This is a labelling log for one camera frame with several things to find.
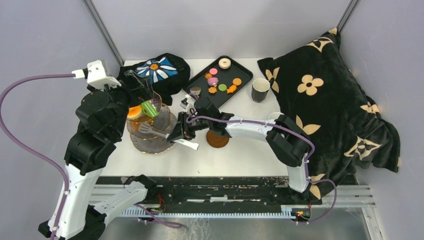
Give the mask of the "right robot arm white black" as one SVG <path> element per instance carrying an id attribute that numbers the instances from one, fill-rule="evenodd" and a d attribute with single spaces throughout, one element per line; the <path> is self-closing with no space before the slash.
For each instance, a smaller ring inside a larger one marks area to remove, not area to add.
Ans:
<path id="1" fill-rule="evenodd" d="M 221 112 L 208 99 L 194 102 L 193 111 L 182 111 L 171 133 L 169 142 L 190 142 L 196 132 L 204 129 L 219 137 L 248 138 L 265 142 L 276 158 L 286 165 L 289 187 L 304 193 L 310 184 L 307 163 L 315 146 L 306 133 L 288 116 L 280 114 L 276 119 L 255 120 Z"/>

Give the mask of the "orange donut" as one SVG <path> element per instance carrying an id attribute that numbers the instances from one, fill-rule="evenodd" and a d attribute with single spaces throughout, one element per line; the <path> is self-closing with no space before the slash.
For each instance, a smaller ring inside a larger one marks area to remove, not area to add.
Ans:
<path id="1" fill-rule="evenodd" d="M 141 105 L 130 107 L 127 114 L 128 120 L 136 120 L 143 115 L 143 109 Z"/>

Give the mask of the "black serving tray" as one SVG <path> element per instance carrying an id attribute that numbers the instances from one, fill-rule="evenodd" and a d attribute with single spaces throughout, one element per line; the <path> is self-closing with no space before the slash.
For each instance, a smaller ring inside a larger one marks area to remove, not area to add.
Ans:
<path id="1" fill-rule="evenodd" d="M 231 60 L 231 66 L 228 69 L 221 69 L 219 67 L 219 60 L 221 58 L 228 58 Z M 208 89 L 211 87 L 208 85 L 207 79 L 205 79 L 205 74 L 209 73 L 209 70 L 211 68 L 216 68 L 218 70 L 217 74 L 213 75 L 212 77 L 218 78 L 219 82 L 217 85 L 217 92 L 215 94 L 211 94 L 208 92 Z M 227 94 L 227 92 L 221 92 L 218 90 L 218 86 L 220 84 L 225 84 L 227 88 L 229 88 L 231 85 L 233 85 L 232 81 L 234 78 L 240 78 L 242 80 L 242 83 L 240 86 L 237 86 L 237 90 L 232 94 Z M 209 98 L 210 101 L 217 107 L 221 107 L 224 105 L 227 101 L 229 101 L 236 93 L 240 92 L 240 90 L 245 87 L 251 80 L 253 79 L 253 73 L 247 69 L 245 66 L 241 65 L 231 57 L 227 55 L 222 55 L 218 57 L 216 60 L 214 60 L 212 63 L 210 63 L 208 66 L 206 66 L 204 69 L 202 69 L 199 73 L 197 73 L 195 76 L 193 76 L 183 87 L 183 90 L 186 93 L 190 93 L 190 88 L 192 87 L 200 87 L 201 98 Z"/>

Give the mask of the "green macaron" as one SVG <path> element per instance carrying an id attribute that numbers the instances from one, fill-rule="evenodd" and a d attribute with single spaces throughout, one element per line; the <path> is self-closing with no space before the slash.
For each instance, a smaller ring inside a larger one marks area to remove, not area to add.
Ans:
<path id="1" fill-rule="evenodd" d="M 221 92 L 227 92 L 227 86 L 225 84 L 219 84 L 218 85 L 218 90 Z"/>

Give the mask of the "black floral blanket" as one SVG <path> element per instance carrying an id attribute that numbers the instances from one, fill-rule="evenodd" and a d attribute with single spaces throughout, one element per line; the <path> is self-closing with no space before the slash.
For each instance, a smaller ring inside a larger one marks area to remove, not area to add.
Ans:
<path id="1" fill-rule="evenodd" d="M 341 35 L 334 28 L 283 56 L 257 62 L 280 111 L 315 146 L 308 163 L 313 201 L 329 194 L 359 167 L 394 173 L 400 167 L 399 133 L 361 88 L 340 46 Z"/>

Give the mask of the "pink frosted cupcake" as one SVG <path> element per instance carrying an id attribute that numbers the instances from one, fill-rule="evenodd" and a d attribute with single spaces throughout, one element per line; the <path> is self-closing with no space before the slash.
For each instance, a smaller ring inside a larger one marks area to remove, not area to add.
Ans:
<path id="1" fill-rule="evenodd" d="M 207 83 L 211 87 L 217 87 L 218 82 L 219 82 L 219 80 L 218 80 L 217 77 L 210 77 L 210 78 L 207 79 Z"/>

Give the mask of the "metal tongs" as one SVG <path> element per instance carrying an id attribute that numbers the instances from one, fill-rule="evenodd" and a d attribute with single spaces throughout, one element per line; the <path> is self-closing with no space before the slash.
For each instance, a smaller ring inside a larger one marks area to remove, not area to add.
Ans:
<path id="1" fill-rule="evenodd" d="M 139 132 L 141 132 L 143 134 L 153 134 L 157 137 L 161 137 L 161 138 L 166 139 L 166 140 L 168 139 L 168 137 L 170 135 L 169 133 L 165 133 L 163 131 L 160 131 L 158 129 L 153 128 L 150 124 L 148 124 L 146 122 L 142 123 L 139 126 Z M 186 140 L 186 139 L 176 139 L 176 140 L 172 140 L 171 142 L 186 146 L 186 147 L 191 148 L 195 151 L 197 151 L 198 148 L 199 148 L 198 143 L 191 142 L 191 141 Z"/>

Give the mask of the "white mug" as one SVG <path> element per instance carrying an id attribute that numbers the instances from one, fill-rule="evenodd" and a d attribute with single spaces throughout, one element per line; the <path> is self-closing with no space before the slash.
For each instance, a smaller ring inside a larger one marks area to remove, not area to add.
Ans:
<path id="1" fill-rule="evenodd" d="M 282 112 L 273 112 L 268 116 L 268 120 L 276 120 L 278 119 L 281 115 L 284 115 Z"/>

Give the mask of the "orange flower cookie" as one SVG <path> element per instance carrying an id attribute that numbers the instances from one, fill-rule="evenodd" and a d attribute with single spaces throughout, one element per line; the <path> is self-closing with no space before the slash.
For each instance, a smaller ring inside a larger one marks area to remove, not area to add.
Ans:
<path id="1" fill-rule="evenodd" d="M 210 94 L 215 94 L 217 91 L 218 91 L 217 88 L 214 87 L 214 86 L 211 86 L 211 87 L 208 88 L 208 92 Z"/>

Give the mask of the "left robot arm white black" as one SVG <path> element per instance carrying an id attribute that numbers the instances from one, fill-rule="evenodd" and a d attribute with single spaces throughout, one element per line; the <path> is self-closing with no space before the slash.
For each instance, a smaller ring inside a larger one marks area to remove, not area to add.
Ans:
<path id="1" fill-rule="evenodd" d="M 90 204 L 94 186 L 122 140 L 129 109 L 152 99 L 154 91 L 149 78 L 132 70 L 121 79 L 102 75 L 100 85 L 88 89 L 75 112 L 77 132 L 65 151 L 64 195 L 51 219 L 38 227 L 46 238 L 97 240 L 114 218 L 143 201 L 156 184 L 142 174 L 107 200 Z"/>

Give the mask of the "green cake slice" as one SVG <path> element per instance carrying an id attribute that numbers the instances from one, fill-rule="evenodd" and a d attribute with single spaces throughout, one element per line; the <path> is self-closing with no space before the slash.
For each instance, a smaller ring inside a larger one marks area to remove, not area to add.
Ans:
<path id="1" fill-rule="evenodd" d="M 155 118 L 159 114 L 158 110 L 150 100 L 143 102 L 140 106 L 141 112 L 150 118 Z"/>

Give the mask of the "black paper cup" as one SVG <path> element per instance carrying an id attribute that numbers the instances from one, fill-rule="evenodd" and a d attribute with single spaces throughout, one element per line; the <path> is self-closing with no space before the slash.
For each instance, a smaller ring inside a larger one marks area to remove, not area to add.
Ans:
<path id="1" fill-rule="evenodd" d="M 268 91 L 270 90 L 270 82 L 265 78 L 257 78 L 252 82 L 251 98 L 255 103 L 260 103 L 265 100 Z"/>

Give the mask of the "brown round coaster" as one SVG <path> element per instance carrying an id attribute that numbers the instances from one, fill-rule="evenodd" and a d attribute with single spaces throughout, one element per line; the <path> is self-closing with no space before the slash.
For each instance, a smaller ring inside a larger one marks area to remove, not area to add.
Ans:
<path id="1" fill-rule="evenodd" d="M 219 149 L 225 147 L 230 141 L 227 136 L 219 136 L 213 131 L 209 130 L 206 133 L 206 142 L 213 148 Z"/>

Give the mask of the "pink macaron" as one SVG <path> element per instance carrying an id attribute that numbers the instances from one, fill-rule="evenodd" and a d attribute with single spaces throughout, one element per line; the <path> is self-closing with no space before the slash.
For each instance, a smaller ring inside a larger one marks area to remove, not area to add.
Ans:
<path id="1" fill-rule="evenodd" d="M 217 70 L 216 68 L 211 68 L 211 69 L 209 70 L 209 73 L 210 73 L 211 75 L 216 75 L 216 74 L 218 73 L 218 70 Z"/>

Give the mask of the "black flower-print cloth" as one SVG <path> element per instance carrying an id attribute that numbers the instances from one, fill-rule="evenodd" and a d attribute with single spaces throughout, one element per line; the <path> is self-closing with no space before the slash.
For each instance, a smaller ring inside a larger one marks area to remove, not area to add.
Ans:
<path id="1" fill-rule="evenodd" d="M 189 64 L 183 58 L 171 53 L 123 66 L 117 79 L 124 79 L 125 72 L 129 70 L 141 77 L 150 77 L 153 90 L 161 96 L 162 102 L 167 106 L 173 104 L 172 96 L 182 90 L 191 75 Z"/>

